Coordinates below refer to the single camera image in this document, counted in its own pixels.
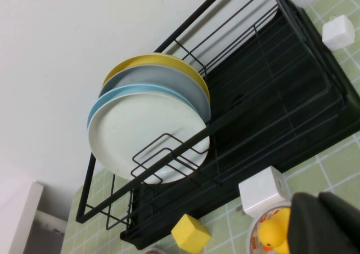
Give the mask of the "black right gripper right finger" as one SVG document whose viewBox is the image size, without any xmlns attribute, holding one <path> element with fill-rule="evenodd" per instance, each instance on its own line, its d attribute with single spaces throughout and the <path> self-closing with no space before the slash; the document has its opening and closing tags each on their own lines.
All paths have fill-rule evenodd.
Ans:
<svg viewBox="0 0 360 254">
<path fill-rule="evenodd" d="M 321 192 L 318 198 L 346 239 L 348 250 L 344 253 L 350 253 L 350 246 L 359 253 L 359 209 L 332 192 Z"/>
</svg>

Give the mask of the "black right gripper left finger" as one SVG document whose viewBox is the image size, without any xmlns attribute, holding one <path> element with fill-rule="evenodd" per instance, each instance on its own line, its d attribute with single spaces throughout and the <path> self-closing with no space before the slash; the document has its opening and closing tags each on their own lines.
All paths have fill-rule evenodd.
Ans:
<svg viewBox="0 0 360 254">
<path fill-rule="evenodd" d="M 287 235 L 291 253 L 344 253 L 347 240 L 318 196 L 294 194 Z"/>
</svg>

